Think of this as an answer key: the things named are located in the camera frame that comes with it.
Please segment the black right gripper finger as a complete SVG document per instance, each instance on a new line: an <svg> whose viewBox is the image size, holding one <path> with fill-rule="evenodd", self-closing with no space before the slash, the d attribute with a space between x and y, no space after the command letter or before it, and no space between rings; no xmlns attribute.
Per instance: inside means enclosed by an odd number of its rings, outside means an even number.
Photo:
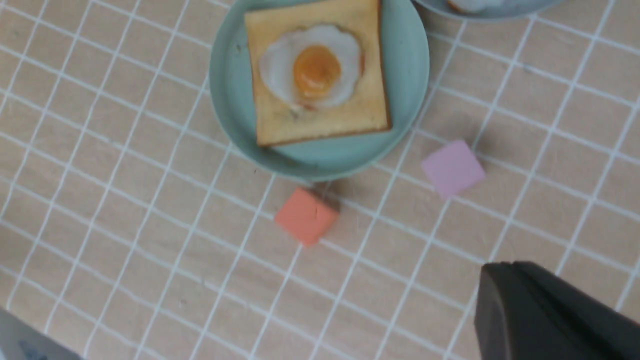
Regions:
<svg viewBox="0 0 640 360"><path fill-rule="evenodd" d="M638 322L540 265L481 267L474 316L483 360L637 360Z"/></svg>

